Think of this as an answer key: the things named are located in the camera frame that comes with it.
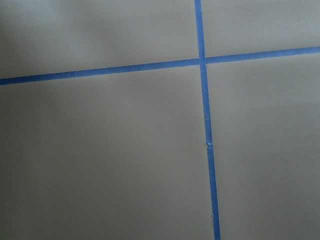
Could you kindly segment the brown paper table cover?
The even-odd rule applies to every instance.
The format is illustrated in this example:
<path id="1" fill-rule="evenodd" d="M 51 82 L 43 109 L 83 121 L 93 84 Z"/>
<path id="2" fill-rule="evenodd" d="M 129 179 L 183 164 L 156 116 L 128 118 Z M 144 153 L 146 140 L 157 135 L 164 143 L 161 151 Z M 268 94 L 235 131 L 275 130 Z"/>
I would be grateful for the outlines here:
<path id="1" fill-rule="evenodd" d="M 3 0 L 3 240 L 317 240 L 317 0 Z"/>

